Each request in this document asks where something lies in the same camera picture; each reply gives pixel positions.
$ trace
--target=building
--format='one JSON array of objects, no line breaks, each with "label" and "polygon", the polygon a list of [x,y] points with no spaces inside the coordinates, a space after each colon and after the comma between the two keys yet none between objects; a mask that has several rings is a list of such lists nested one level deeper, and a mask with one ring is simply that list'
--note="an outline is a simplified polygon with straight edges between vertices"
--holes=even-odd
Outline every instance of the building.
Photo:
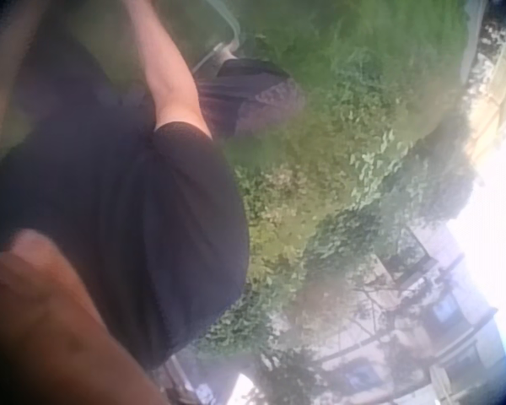
[{"label": "building", "polygon": [[315,348],[335,392],[319,403],[464,405],[505,393],[496,310],[447,227],[406,229],[399,247],[358,288],[354,318]]}]

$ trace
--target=bright sky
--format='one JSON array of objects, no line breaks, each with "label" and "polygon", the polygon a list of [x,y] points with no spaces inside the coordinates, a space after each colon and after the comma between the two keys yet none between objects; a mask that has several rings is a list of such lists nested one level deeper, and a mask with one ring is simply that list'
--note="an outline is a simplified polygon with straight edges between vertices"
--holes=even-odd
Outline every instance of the bright sky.
[{"label": "bright sky", "polygon": [[469,204],[449,228],[466,254],[476,286],[495,316],[506,350],[506,145],[480,169]]}]

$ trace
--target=sky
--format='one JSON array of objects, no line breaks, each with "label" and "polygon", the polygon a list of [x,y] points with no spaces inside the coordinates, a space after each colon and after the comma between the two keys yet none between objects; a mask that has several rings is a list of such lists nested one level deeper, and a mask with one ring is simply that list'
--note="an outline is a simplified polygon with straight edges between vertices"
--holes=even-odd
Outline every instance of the sky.
[{"label": "sky", "polygon": [[506,351],[506,142],[479,174],[481,184],[449,228],[465,252],[474,283],[498,309],[495,321]]}]

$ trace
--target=black shirt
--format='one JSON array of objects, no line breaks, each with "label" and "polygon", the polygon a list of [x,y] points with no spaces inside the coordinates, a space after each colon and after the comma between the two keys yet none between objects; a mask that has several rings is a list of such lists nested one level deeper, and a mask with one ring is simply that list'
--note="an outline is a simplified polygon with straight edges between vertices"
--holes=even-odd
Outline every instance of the black shirt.
[{"label": "black shirt", "polygon": [[0,164],[0,250],[50,236],[111,333],[159,365],[235,302],[248,263],[243,205],[211,139],[135,108],[55,116]]}]

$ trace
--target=vegetation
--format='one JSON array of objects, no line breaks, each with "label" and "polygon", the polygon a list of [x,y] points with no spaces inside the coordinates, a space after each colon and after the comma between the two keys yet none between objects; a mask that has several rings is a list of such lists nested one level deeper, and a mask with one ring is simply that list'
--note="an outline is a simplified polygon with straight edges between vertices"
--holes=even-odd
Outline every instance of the vegetation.
[{"label": "vegetation", "polygon": [[[304,283],[390,251],[409,221],[458,212],[473,178],[460,147],[466,132],[453,137],[453,123],[434,131],[460,90],[460,0],[229,6],[247,33],[245,49],[286,68],[308,107],[286,127],[227,146],[251,261],[245,295],[199,343],[219,354],[266,345],[269,315]],[[457,202],[446,199],[461,184]]]}]

